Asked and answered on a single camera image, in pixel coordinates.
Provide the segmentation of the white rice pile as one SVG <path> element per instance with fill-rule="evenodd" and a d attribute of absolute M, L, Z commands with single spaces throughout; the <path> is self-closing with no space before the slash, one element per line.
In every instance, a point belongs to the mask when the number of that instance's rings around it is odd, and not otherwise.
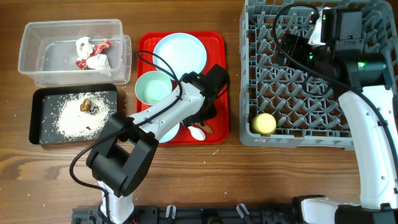
<path fill-rule="evenodd" d="M 65 101 L 60 105 L 60 113 L 54 121 L 57 134 L 67 140 L 95 138 L 111 112 L 105 94 L 106 91 L 65 95 Z M 80 105 L 85 98 L 91 100 L 91 109 L 88 112 L 80 111 Z"/>

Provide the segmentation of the yellow plastic cup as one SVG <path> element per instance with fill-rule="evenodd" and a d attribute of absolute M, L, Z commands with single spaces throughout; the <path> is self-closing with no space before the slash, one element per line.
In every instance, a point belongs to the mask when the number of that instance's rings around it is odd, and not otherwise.
<path fill-rule="evenodd" d="M 273 115 L 261 113 L 254 117 L 251 128 L 255 133 L 271 135 L 276 131 L 277 123 Z"/>

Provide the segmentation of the light blue bowl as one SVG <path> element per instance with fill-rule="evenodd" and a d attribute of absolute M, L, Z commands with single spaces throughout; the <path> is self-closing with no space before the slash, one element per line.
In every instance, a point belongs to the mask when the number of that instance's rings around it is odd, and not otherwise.
<path fill-rule="evenodd" d="M 171 141 L 178 133 L 180 129 L 180 123 L 177 123 L 170 131 L 168 131 L 160 140 L 160 143 Z"/>

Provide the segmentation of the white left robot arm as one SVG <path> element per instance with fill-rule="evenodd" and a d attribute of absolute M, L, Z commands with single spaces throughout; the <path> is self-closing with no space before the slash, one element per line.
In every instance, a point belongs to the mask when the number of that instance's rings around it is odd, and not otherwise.
<path fill-rule="evenodd" d="M 189 127 L 215 118 L 215 100 L 228 83 L 227 71 L 215 64 L 205 75 L 184 74 L 179 87 L 150 108 L 108 119 L 86 160 L 103 193 L 103 223 L 129 221 L 132 193 L 147 175 L 160 139 L 178 124 Z"/>

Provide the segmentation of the brown food scrap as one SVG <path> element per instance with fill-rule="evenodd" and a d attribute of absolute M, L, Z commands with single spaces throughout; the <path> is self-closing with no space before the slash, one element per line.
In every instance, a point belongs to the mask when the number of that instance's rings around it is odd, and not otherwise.
<path fill-rule="evenodd" d="M 80 111 L 88 112 L 91 109 L 91 100 L 85 98 L 83 103 L 80 105 Z"/>

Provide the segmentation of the white plastic spoon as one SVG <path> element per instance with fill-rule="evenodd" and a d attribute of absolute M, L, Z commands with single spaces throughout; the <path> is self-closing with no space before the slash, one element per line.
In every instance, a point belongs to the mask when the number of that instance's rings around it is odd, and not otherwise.
<path fill-rule="evenodd" d="M 190 134 L 192 135 L 192 137 L 194 139 L 196 139 L 197 141 L 204 141 L 205 140 L 205 133 L 200 128 L 196 128 L 194 126 L 189 126 L 188 129 L 189 129 Z"/>

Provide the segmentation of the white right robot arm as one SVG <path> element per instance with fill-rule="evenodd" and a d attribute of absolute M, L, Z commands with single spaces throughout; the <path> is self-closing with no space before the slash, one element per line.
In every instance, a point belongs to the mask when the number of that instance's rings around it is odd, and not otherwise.
<path fill-rule="evenodd" d="M 324 196 L 294 198 L 300 223 L 396 223 L 397 128 L 392 75 L 385 56 L 366 53 L 359 9 L 312 7 L 321 22 L 322 52 L 295 55 L 276 47 L 289 63 L 328 82 L 348 122 L 359 167 L 360 203 Z"/>

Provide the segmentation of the brown carrot piece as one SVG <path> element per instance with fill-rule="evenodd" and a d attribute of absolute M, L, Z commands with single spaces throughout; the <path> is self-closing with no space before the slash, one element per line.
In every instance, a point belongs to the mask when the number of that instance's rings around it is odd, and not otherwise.
<path fill-rule="evenodd" d="M 213 130 L 212 130 L 207 124 L 205 124 L 205 125 L 203 126 L 203 129 L 204 129 L 206 132 L 208 132 L 208 133 L 212 133 L 212 132 L 213 132 Z"/>

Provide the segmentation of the mint green bowl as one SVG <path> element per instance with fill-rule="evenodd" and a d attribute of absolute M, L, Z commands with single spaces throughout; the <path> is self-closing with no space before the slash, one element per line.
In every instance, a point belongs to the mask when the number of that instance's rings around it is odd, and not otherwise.
<path fill-rule="evenodd" d="M 141 75 L 135 84 L 137 99 L 146 104 L 154 105 L 172 92 L 172 81 L 163 72 L 150 71 Z"/>

